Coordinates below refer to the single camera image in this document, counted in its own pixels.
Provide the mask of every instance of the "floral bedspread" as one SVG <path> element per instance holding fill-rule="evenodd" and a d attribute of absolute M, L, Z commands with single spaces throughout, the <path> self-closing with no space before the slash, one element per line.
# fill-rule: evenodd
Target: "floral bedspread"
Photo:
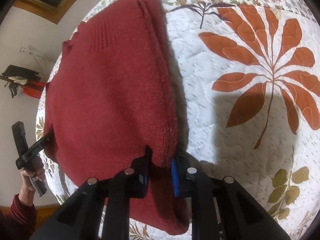
<path fill-rule="evenodd" d="M 93 17 L 115 0 L 102 0 Z M 162 0 L 173 90 L 188 153 L 215 178 L 233 176 L 291 239 L 320 208 L 320 27 L 303 0 Z M 49 81 L 59 69 L 61 56 Z M 36 136 L 43 135 L 45 91 Z M 47 182 L 60 203 L 76 186 L 44 153 Z M 169 236 L 130 220 L 130 237 Z"/>

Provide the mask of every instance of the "human hand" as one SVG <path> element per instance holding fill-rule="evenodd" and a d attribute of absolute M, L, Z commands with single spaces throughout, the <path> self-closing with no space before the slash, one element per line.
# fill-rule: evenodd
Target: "human hand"
<path fill-rule="evenodd" d="M 22 177 L 22 187 L 24 191 L 32 191 L 35 192 L 35 188 L 33 187 L 30 179 L 32 179 L 33 176 L 36 175 L 36 178 L 40 181 L 45 180 L 45 174 L 44 174 L 44 165 L 42 163 L 42 160 L 39 156 L 36 156 L 33 159 L 33 166 L 35 167 L 36 171 L 29 171 L 27 169 L 20 170 L 20 174 Z"/>

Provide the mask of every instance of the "blue gripper pad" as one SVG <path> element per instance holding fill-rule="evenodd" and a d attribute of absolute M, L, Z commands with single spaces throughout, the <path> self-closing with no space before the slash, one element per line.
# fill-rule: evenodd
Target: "blue gripper pad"
<path fill-rule="evenodd" d="M 177 171 L 176 161 L 174 158 L 171 160 L 171 177 L 173 183 L 173 192 L 175 197 L 179 197 L 179 175 Z"/>

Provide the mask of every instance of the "wall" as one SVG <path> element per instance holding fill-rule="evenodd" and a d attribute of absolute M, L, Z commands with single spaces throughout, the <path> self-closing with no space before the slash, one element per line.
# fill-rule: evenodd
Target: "wall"
<path fill-rule="evenodd" d="M 10 64 L 38 70 L 30 55 L 7 46 L 0 45 L 0 59 L 1 71 Z M 0 81 L 0 206 L 10 206 L 13 195 L 19 193 L 21 187 L 20 173 L 15 165 L 18 153 L 11 126 L 17 121 L 23 121 L 29 146 L 35 143 L 35 120 L 39 100 L 24 95 L 21 89 L 12 99 L 9 89 L 4 88 L 4 85 L 5 81 Z M 42 198 L 35 198 L 35 205 L 55 202 L 56 199 L 50 191 Z"/>
<path fill-rule="evenodd" d="M 46 78 L 61 52 L 62 42 L 69 39 L 76 26 L 99 1 L 77 0 L 57 25 L 28 11 L 12 7 L 0 25 L 1 71 L 8 65 L 18 65 L 42 70 Z M 38 58 L 40 68 L 31 55 L 20 52 L 21 47 L 32 47 L 33 52 L 50 61 L 44 63 Z M 21 93 L 12 99 L 9 89 L 2 87 L 4 84 L 4 81 L 0 81 L 0 205 L 9 206 L 13 195 L 19 192 L 21 186 L 20 175 L 15 167 L 17 151 L 11 126 L 16 121 L 23 121 L 28 143 L 34 143 L 38 100 Z M 42 198 L 37 197 L 35 205 L 54 202 L 56 200 L 52 193 L 47 193 Z"/>
<path fill-rule="evenodd" d="M 0 26 L 0 43 L 16 49 L 31 45 L 56 60 L 62 42 L 70 38 L 77 25 L 99 1 L 77 0 L 57 25 L 12 7 Z"/>

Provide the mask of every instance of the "red object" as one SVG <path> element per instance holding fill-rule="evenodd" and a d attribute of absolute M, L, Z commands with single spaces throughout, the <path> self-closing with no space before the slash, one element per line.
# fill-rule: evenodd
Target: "red object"
<path fill-rule="evenodd" d="M 30 86 L 23 87 L 23 93 L 30 97 L 40 99 L 45 83 L 28 81 L 27 84 Z"/>
<path fill-rule="evenodd" d="M 0 211 L 0 239 L 28 240 L 35 231 L 37 211 L 35 206 L 28 207 L 14 196 L 10 212 L 3 215 Z"/>
<path fill-rule="evenodd" d="M 188 230 L 169 169 L 177 123 L 159 0 L 118 0 L 81 23 L 63 44 L 45 109 L 44 133 L 54 129 L 56 140 L 46 155 L 78 186 L 113 177 L 149 145 L 149 191 L 131 200 L 130 217 L 172 235 Z"/>

